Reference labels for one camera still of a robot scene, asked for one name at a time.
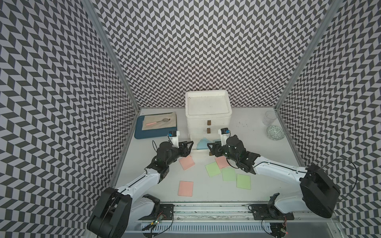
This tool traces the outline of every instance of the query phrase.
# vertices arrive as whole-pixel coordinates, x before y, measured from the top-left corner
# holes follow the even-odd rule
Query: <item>black and white patterned backdrop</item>
[[[275,105],[330,2],[93,0],[142,107],[210,89],[232,106]]]
[[[380,16],[377,0],[344,1],[280,110],[306,164],[358,166],[335,211],[349,237],[380,237]],[[347,194],[353,166],[328,168]]]
[[[0,9],[0,237],[81,235],[135,111],[79,0]]]

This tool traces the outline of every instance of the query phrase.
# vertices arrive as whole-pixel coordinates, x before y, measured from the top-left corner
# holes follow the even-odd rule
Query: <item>white foam container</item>
[[[203,138],[203,134],[207,137],[208,128],[211,134],[216,134],[219,129],[229,127],[232,116],[229,94],[226,90],[186,92],[185,114],[191,138]]]

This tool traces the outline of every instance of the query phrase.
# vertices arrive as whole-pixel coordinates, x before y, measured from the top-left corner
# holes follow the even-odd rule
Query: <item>ceramic bowl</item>
[[[267,137],[273,141],[281,140],[286,136],[282,128],[280,128],[279,126],[271,125],[267,127],[266,132],[267,132]]]

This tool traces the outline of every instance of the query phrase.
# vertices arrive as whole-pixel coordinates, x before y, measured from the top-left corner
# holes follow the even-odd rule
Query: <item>spoon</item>
[[[168,119],[168,118],[164,118],[164,119],[163,119],[163,120],[161,120],[161,121],[163,121],[163,122],[167,122],[167,121],[169,121],[169,120],[171,120],[171,119]],[[155,125],[156,123],[158,123],[158,122],[161,122],[161,121],[150,122],[150,123],[147,123],[147,124],[146,124],[146,126]]]

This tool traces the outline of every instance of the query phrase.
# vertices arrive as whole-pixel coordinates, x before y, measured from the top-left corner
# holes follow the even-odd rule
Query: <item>cable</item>
[[[173,220],[174,220],[174,214],[172,213],[172,223],[171,223],[171,225],[169,225],[169,227],[168,227],[167,229],[165,229],[163,232],[160,232],[160,233],[157,234],[156,236],[158,236],[158,235],[160,235],[160,234],[166,232],[169,228],[171,228],[171,226],[172,226],[172,224],[173,224]]]
[[[268,233],[268,232],[265,230],[265,228],[263,227],[263,225],[262,225],[263,220],[264,220],[265,218],[267,218],[267,217],[262,218],[262,221],[261,221],[261,227],[262,227],[262,229],[264,230],[264,232],[266,232],[267,234],[269,234],[270,236],[272,236],[272,234]]]
[[[226,158],[226,162],[230,165],[230,166],[232,166],[230,163],[229,163],[229,160]]]
[[[172,143],[171,139],[169,139],[169,135],[167,135],[167,137],[168,137],[168,141],[169,141],[169,142],[171,142],[171,144],[173,145],[173,143]]]
[[[277,165],[277,166],[280,166],[280,167],[283,167],[283,168],[286,168],[286,169],[290,169],[290,168],[288,168],[288,167],[286,167],[286,166],[282,166],[282,165],[274,164],[274,163],[271,163],[271,162],[268,162],[268,161],[262,161],[262,162],[260,162],[259,164],[257,164],[256,166],[254,166],[253,169],[254,169],[255,167],[257,167],[258,165],[262,164],[262,163],[270,163],[270,164],[272,164],[272,165]],[[308,173],[308,172],[298,171],[298,170],[295,170],[295,169],[290,169],[290,170],[295,171],[295,172],[298,172],[298,173],[304,173],[304,174]]]
[[[115,202],[116,200],[117,200],[117,197],[115,197],[114,201],[112,201],[110,207],[107,209],[107,212],[105,213],[105,215],[104,215],[104,217],[103,217],[103,219],[102,219],[101,225],[99,226],[98,232],[97,232],[97,234],[96,234],[96,237],[97,237],[97,238],[98,238],[98,236],[99,236],[99,232],[101,231],[101,227],[102,227],[102,223],[103,223],[103,221],[104,221],[104,218],[106,217],[107,213],[109,212],[110,208],[112,208],[112,205],[114,204],[114,202]]]
[[[154,148],[155,152],[157,152],[157,145],[156,145],[156,142],[154,140],[152,140],[152,147]]]
[[[317,171],[321,170],[322,168],[324,168],[324,167],[327,166],[328,164],[334,162],[335,160],[347,160],[347,161],[349,161],[349,162],[352,163],[353,167],[354,167],[355,170],[356,170],[356,181],[355,181],[355,183],[353,184],[352,189],[349,191],[349,193],[347,193],[347,195],[346,195],[344,198],[342,198],[342,199],[340,199],[340,200],[338,201],[338,203],[339,203],[339,202],[343,201],[343,200],[344,200],[349,194],[351,194],[351,193],[353,192],[353,190],[355,189],[355,187],[356,187],[356,185],[357,185],[357,182],[358,182],[358,179],[359,179],[359,172],[357,171],[357,166],[356,166],[352,161],[350,161],[350,160],[348,160],[348,159],[342,159],[342,158],[336,158],[336,159],[332,160],[331,162],[328,162],[327,164],[325,164],[323,167],[321,167],[321,168],[318,169]]]

